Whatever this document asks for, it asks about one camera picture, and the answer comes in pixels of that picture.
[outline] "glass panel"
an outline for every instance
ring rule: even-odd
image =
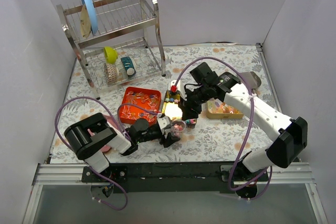
[[[44,186],[34,223],[317,223],[304,184],[270,185],[252,202],[216,192],[128,196],[126,209],[114,211],[91,199],[90,186]],[[121,206],[124,197],[113,194],[107,201]]]

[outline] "red cap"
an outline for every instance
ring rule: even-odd
[[[177,86],[172,86],[170,88],[170,91],[172,91],[173,93],[176,93],[177,92]]]

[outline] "mug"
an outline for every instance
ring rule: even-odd
[[[117,81],[119,71],[115,64],[104,63],[104,74],[107,84],[110,85]]]

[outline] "metal wire shelf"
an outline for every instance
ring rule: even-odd
[[[118,88],[121,84],[131,84],[160,74],[160,64],[144,38],[129,40],[114,45],[112,48],[118,52],[118,59],[115,66],[120,73],[117,82],[112,86],[107,84],[104,75],[104,63],[106,60],[103,49],[90,51],[85,54],[89,65],[88,70],[98,91],[104,92],[113,90]],[[121,63],[121,58],[126,56],[132,59],[134,67],[136,68],[136,74],[132,78],[128,78]]]
[[[165,76],[165,56],[161,42],[158,1],[150,0],[150,3],[147,0],[93,1],[98,20],[98,32],[95,35],[91,33],[87,38],[83,38],[80,34],[79,12],[82,10],[82,4],[78,6],[74,4],[71,8],[68,6],[68,9],[65,10],[61,5],[57,5],[57,12],[63,31],[97,99],[100,98],[100,92],[115,89],[120,84],[134,82],[135,80],[139,81],[158,72]],[[155,26],[161,65],[148,47],[146,28],[150,26]],[[120,53],[130,56],[135,67],[138,68],[136,69],[137,74],[128,79],[124,69],[121,67],[121,63],[117,62],[116,67],[123,73],[123,78],[111,85],[107,85],[105,78],[102,76],[103,72],[101,72],[105,61],[102,54],[103,49],[88,54],[84,54],[83,49],[137,30],[143,30],[143,38],[130,40],[115,46],[119,51],[122,50]]]

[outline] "blue plate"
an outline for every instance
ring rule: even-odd
[[[82,4],[86,5],[86,9],[88,10],[90,22],[91,22],[91,31],[92,34],[95,35],[98,31],[98,22],[96,17],[96,11],[93,6],[92,0],[82,0]]]

